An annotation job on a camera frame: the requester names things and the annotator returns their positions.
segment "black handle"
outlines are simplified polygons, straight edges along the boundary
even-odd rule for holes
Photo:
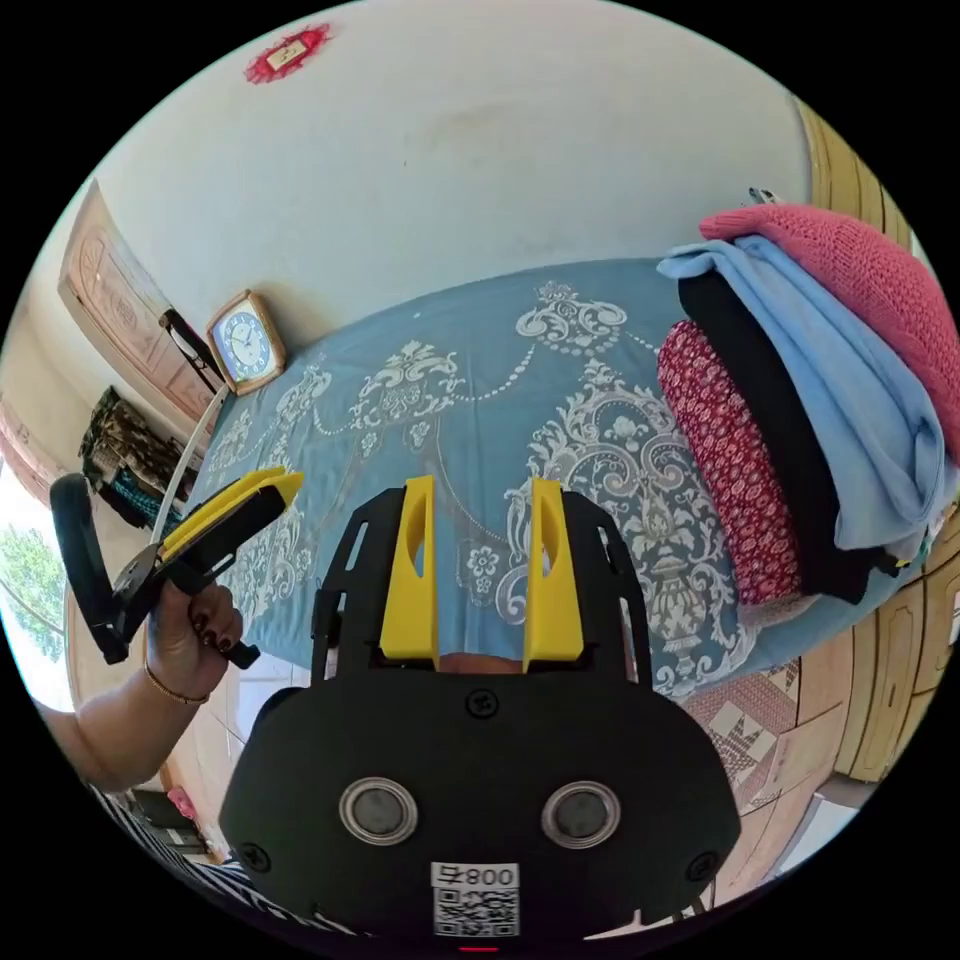
[[[129,640],[116,630],[117,605],[93,525],[87,480],[81,473],[58,477],[49,496],[67,583],[104,659],[120,663],[126,659]]]
[[[216,575],[213,577],[203,576],[197,573],[188,563],[183,562],[174,562],[172,563],[168,570],[167,575],[170,578],[170,582],[178,589],[182,590],[184,593],[190,594],[190,596],[195,597],[201,590],[208,587],[211,583],[214,583],[216,576],[223,573],[228,567],[233,565],[233,561],[236,558],[236,554],[230,555],[225,559],[223,563],[217,568]],[[230,663],[234,664],[240,670],[247,670],[249,667],[253,666],[256,663],[257,659],[260,656],[260,648],[256,646],[248,646],[243,641],[234,644],[226,653],[223,654],[224,658],[229,660]]]

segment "red wall decoration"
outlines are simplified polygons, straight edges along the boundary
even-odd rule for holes
[[[250,83],[271,83],[299,70],[332,36],[329,23],[304,27],[264,51],[244,71]]]

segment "hand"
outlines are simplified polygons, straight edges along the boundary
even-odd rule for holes
[[[226,587],[195,597],[167,581],[147,625],[147,664],[172,693],[205,697],[227,672],[223,656],[243,636],[243,617]]]

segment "window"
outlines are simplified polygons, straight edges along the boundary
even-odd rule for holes
[[[30,695],[72,711],[64,632],[66,575],[50,510],[0,461],[0,616]]]

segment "bed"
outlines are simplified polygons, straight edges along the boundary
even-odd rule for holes
[[[538,268],[391,307],[301,350],[220,413],[188,508],[260,467],[303,470],[293,507],[220,582],[247,640],[310,667],[313,596],[352,511],[436,478],[441,653],[519,658],[534,475],[600,503],[632,551],[657,689],[684,698],[787,663],[909,579],[874,571],[854,607],[820,598],[737,622],[723,530],[656,378],[682,319],[655,260]]]

